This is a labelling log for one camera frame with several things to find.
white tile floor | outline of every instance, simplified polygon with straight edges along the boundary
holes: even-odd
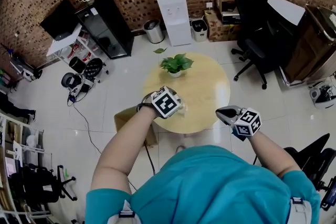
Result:
[[[330,133],[327,147],[336,148],[336,109],[315,109],[307,87],[281,90],[273,72],[266,75],[266,91],[261,89],[259,74],[253,68],[234,82],[234,75],[244,66],[238,57],[230,53],[236,46],[235,41],[228,41],[170,47],[167,39],[153,45],[145,36],[136,37],[132,57],[107,61],[110,75],[101,84],[96,84],[85,99],[76,104],[89,121],[93,142],[103,150],[116,132],[113,116],[139,103],[143,81],[163,57],[193,51],[209,55],[221,64],[231,82],[230,104],[249,106],[259,111],[263,119],[261,130],[280,146],[293,146],[301,150],[319,136]],[[157,48],[167,47],[163,55],[153,53]],[[63,164],[68,173],[77,178],[72,188],[78,201],[72,202],[66,198],[51,205],[54,214],[63,223],[69,223],[73,218],[84,218],[86,193],[99,158],[98,151],[90,144],[84,119],[74,108],[67,107],[68,92],[60,83],[66,72],[72,70],[63,62],[56,63],[46,68],[39,80],[32,83],[21,81],[18,91],[11,96],[19,106],[38,111],[37,121],[32,125],[45,130],[44,146],[46,151],[53,153],[54,167]],[[255,157],[248,142],[241,142],[231,136],[230,129],[220,122],[215,123],[211,129],[194,135],[168,133],[158,126],[155,130],[159,144],[150,149],[150,154],[156,171],[175,153],[180,144],[219,145],[232,150],[249,163]],[[335,174],[336,161],[324,177],[326,183]],[[130,181],[139,188],[151,175],[148,157],[145,150],[142,150],[130,174]],[[333,209],[328,213],[321,211],[321,221],[326,221],[335,212]]]

white trash bin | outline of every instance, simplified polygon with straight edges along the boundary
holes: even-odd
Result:
[[[191,22],[192,34],[197,42],[204,42],[208,35],[208,26],[204,20],[194,20]]]

round wooden table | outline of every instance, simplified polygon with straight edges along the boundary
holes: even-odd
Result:
[[[157,67],[151,71],[143,87],[144,96],[168,86],[182,98],[186,105],[184,113],[178,111],[168,119],[154,120],[162,128],[181,134],[211,127],[218,120],[216,109],[227,106],[230,100],[229,80],[216,60],[194,52],[187,52],[186,57],[194,63],[180,77],[172,78],[166,70]]]

teal shirt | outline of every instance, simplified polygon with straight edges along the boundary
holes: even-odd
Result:
[[[301,171],[282,179],[217,146],[173,156],[136,193],[97,189],[87,194],[86,224],[106,224],[127,200],[143,224],[286,223],[290,198],[310,202],[319,221],[320,196]]]

shoe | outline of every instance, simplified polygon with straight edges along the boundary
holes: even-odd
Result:
[[[177,154],[177,153],[179,153],[179,152],[181,152],[182,150],[185,150],[185,149],[186,149],[186,147],[184,145],[180,145],[176,148],[175,154]]]
[[[33,116],[33,121],[36,121],[36,110],[34,110],[34,114],[32,116]]]

